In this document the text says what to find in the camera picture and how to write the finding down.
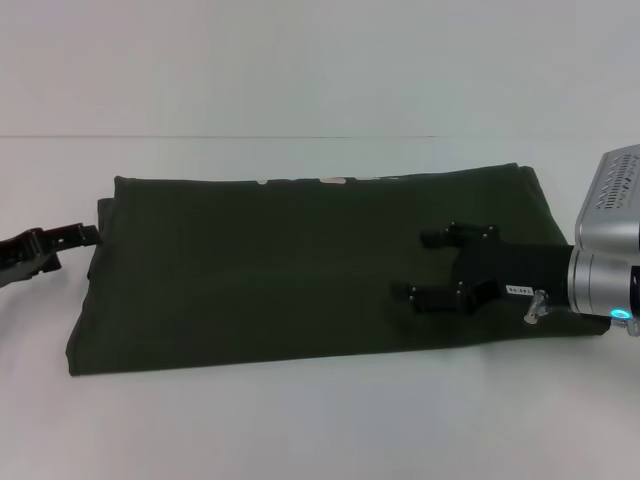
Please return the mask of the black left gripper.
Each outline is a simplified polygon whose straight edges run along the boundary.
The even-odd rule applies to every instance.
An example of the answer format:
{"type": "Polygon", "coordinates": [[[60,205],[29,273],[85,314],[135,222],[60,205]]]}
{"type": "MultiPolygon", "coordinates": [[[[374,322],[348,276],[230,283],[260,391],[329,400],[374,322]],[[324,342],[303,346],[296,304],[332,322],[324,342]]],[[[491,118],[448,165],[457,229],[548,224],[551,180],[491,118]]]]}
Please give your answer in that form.
{"type": "Polygon", "coordinates": [[[52,250],[69,250],[101,243],[94,225],[82,223],[54,229],[35,228],[1,242],[1,287],[30,280],[35,275],[62,268],[52,250]]]}

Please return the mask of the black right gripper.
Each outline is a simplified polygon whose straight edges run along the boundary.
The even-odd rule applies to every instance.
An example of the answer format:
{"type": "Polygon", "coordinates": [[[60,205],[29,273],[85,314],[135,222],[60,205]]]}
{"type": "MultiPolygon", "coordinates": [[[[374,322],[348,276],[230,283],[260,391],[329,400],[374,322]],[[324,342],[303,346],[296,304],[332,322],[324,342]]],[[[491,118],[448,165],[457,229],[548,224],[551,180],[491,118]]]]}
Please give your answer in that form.
{"type": "Polygon", "coordinates": [[[392,282],[396,302],[415,313],[472,313],[494,300],[529,303],[536,292],[546,294],[544,305],[567,309],[570,245],[509,243],[495,225],[451,222],[441,231],[424,230],[419,240],[425,249],[459,248],[450,286],[420,286],[392,282]]]}

